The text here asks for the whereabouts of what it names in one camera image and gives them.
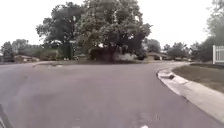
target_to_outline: asphalt road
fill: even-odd
[[[156,77],[179,63],[0,66],[13,128],[223,128]]]

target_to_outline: white fence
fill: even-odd
[[[224,46],[213,45],[213,64],[224,63]]]

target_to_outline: yard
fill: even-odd
[[[222,66],[189,65],[176,68],[173,72],[224,93],[224,67]]]

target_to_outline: sky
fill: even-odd
[[[6,41],[27,39],[40,44],[35,30],[55,5],[66,1],[81,4],[83,0],[3,0],[0,8],[0,46]],[[149,39],[162,46],[174,42],[188,45],[204,41],[208,7],[212,0],[138,0],[144,23],[153,25]]]

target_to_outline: sidewalk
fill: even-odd
[[[160,71],[158,78],[177,95],[184,96],[191,103],[224,123],[224,94],[199,83],[188,81],[168,69]]]

